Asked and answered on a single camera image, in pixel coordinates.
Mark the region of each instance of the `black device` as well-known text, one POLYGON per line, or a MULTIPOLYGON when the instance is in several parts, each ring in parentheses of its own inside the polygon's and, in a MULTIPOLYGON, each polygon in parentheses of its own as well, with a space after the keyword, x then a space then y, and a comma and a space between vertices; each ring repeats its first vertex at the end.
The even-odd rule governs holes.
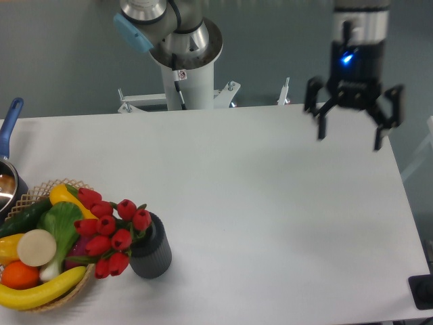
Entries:
POLYGON ((397 85, 382 90, 382 66, 391 0, 335 0, 334 40, 331 74, 326 88, 331 98, 317 107, 319 91, 325 87, 320 77, 308 81, 304 111, 319 125, 318 138, 326 136, 326 114, 334 107, 365 110, 377 124, 374 150, 382 147, 389 130, 403 121, 405 88, 397 85), (378 98, 392 105, 387 116, 378 98))

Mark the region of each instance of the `black vase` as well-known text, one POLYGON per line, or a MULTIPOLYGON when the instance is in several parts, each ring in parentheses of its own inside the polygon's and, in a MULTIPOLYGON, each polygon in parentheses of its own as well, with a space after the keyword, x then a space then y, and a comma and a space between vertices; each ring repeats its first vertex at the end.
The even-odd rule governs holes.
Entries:
POLYGON ((143 240, 131 245, 129 264, 134 272, 145 279, 162 275, 171 264, 171 249, 160 218, 150 213, 152 225, 143 240))

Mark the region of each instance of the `bok choy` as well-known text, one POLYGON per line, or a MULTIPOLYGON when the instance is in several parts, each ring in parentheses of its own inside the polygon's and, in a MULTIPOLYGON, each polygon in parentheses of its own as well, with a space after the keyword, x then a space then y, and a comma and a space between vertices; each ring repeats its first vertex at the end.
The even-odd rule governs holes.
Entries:
POLYGON ((59 202, 39 220, 38 228, 53 235, 57 244, 54 258, 41 268, 40 278, 43 282, 50 281, 62 273, 64 259, 79 237, 74 222, 81 219, 83 214, 74 203, 59 202))

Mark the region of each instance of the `wicker basket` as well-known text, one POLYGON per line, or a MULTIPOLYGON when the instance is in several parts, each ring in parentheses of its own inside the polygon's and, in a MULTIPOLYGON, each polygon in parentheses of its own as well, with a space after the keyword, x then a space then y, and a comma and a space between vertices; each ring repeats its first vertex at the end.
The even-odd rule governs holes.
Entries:
MULTIPOLYGON (((51 189, 54 186, 61 183, 69 184, 76 188, 89 188, 91 190, 93 189, 87 184, 84 184, 82 181, 75 181, 73 179, 67 179, 67 178, 63 180, 57 179, 55 181, 48 181, 47 183, 42 183, 40 186, 35 186, 32 190, 29 190, 27 194, 22 195, 21 199, 17 201, 15 206, 12 208, 11 212, 9 212, 9 214, 7 215, 6 219, 13 218, 17 213, 24 210, 26 207, 30 206, 31 204, 35 203, 36 201, 42 198, 48 197, 51 189)), ((81 288, 89 280, 89 278, 93 274, 94 268, 95 268, 94 264, 88 265, 84 278, 72 290, 68 291, 65 295, 61 296, 60 298, 57 298, 56 300, 51 301, 50 303, 47 303, 37 308, 27 309, 26 311, 33 312, 33 313, 40 313, 42 311, 48 311, 60 307, 63 304, 67 303, 68 301, 72 300, 73 298, 75 298, 75 296, 80 292, 81 288)), ((0 279, 3 270, 4 270, 4 266, 0 264, 0 279)))

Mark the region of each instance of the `gray wall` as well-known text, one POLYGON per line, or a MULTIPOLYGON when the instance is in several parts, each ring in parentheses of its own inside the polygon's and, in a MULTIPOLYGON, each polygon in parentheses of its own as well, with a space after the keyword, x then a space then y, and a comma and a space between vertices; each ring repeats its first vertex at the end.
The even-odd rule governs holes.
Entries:
MULTIPOLYGON (((302 103, 306 81, 327 77, 330 0, 207 0, 205 8, 225 38, 215 85, 240 82, 240 106, 274 104, 287 76, 292 102, 302 103)), ((157 66, 114 30, 117 11, 118 0, 0 3, 0 118, 16 96, 26 101, 22 116, 30 117, 114 113, 119 87, 125 95, 162 93, 157 66)), ((432 17, 431 0, 393 1, 384 83, 407 86, 407 118, 391 135, 401 170, 433 115, 432 17)), ((428 156, 405 185, 421 236, 433 238, 428 156)))

